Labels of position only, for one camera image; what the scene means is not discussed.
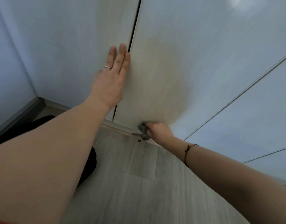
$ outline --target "wooden floor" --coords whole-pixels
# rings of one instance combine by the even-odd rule
[[[60,114],[48,107],[42,116]],[[108,127],[93,147],[97,166],[76,190],[69,223],[248,223],[170,152]]]

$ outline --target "white cabinet door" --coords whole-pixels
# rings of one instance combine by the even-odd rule
[[[286,149],[247,162],[246,165],[269,176],[280,179],[284,181],[283,184],[286,184]]]
[[[74,107],[87,98],[110,46],[129,44],[137,5],[138,0],[0,0],[0,11],[38,96]]]
[[[185,139],[286,56],[286,0],[142,0],[114,121]]]
[[[286,148],[286,60],[186,141],[240,162]]]

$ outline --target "black string bracelet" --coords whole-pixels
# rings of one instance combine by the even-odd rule
[[[185,161],[185,158],[187,157],[187,151],[189,151],[190,150],[190,148],[191,147],[193,147],[193,146],[195,146],[195,145],[187,145],[187,149],[186,149],[186,151],[185,151],[185,155],[184,155],[184,163],[185,163],[185,165],[187,166],[187,163],[186,163],[186,161]]]

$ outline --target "wardrobe door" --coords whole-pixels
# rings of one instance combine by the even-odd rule
[[[286,60],[186,141],[240,162],[285,149]]]
[[[286,56],[286,0],[142,0],[114,121],[185,139]]]
[[[286,185],[286,149],[247,162],[246,165],[269,176],[282,180],[282,183]]]
[[[138,1],[0,0],[0,11],[38,96],[74,107],[110,46],[129,44]]]

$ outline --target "forearm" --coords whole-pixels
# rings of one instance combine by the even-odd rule
[[[0,220],[59,221],[106,113],[85,102],[0,145]]]
[[[171,137],[164,147],[184,162],[188,144]],[[286,223],[286,187],[272,178],[197,145],[187,152],[186,163],[251,223]]]

